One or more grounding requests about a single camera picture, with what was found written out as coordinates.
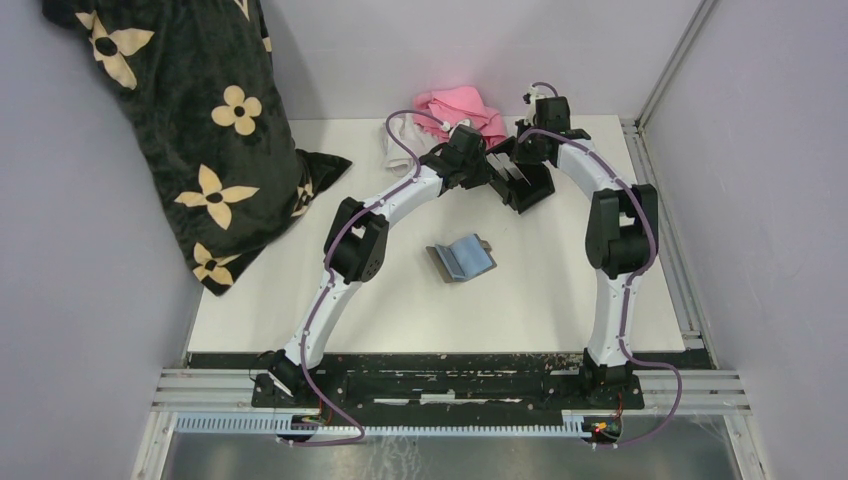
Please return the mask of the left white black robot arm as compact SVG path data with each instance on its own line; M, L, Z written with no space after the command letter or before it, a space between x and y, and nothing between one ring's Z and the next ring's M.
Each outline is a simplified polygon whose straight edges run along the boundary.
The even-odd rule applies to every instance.
M460 124L412 171L386 191L364 201L342 201L328 233L323 274L309 310L286 345L275 353L268 376L291 406L307 404L315 391L308 374L322 362L326 344L343 310L384 264L391 228L420 206L452 188L486 184L485 141Z

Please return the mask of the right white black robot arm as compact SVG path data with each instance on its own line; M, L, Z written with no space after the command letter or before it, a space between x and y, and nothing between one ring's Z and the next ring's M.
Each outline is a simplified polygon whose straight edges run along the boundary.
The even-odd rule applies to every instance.
M629 383L631 316L642 276L658 249L658 192L630 184L596 150L591 136L571 125L564 96L527 93L529 107L517 122L517 164L549 163L574 181L590 202L586 256L595 269L595 320L577 382L580 400L602 408Z

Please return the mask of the grey leather card holder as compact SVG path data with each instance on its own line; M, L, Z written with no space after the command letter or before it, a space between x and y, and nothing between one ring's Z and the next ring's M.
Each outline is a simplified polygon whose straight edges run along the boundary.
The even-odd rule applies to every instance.
M469 234L450 245L425 248L444 283L465 283L497 267L491 245L478 234Z

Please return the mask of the black plastic card box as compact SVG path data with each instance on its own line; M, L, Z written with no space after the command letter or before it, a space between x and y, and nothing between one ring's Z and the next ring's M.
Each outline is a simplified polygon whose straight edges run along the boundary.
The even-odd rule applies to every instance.
M486 151L486 160L492 172L488 184L501 198L502 203L509 206L518 215L522 215L541 201L555 193L555 185L549 169L542 164L516 164L512 154L516 147L516 138L509 137L498 145ZM499 153L510 156L510 159L522 171L529 183L513 180L501 168L495 158Z

